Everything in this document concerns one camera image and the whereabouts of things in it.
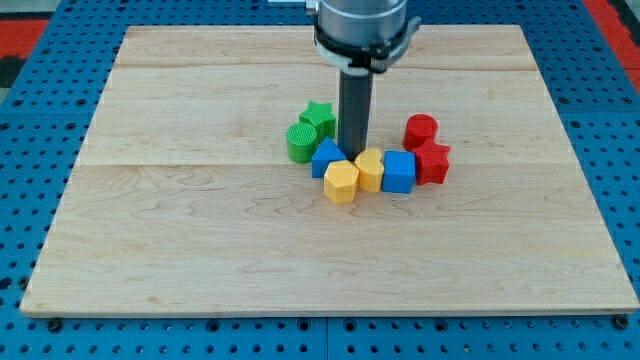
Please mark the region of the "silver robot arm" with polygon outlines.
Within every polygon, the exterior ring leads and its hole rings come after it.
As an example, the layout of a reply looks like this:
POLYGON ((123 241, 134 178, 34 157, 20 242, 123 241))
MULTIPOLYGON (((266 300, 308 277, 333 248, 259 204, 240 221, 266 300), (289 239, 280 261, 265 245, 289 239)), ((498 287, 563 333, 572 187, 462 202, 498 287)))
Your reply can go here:
POLYGON ((422 23, 407 15, 407 0, 268 0, 267 5, 305 9, 319 56, 355 77, 386 72, 422 23))

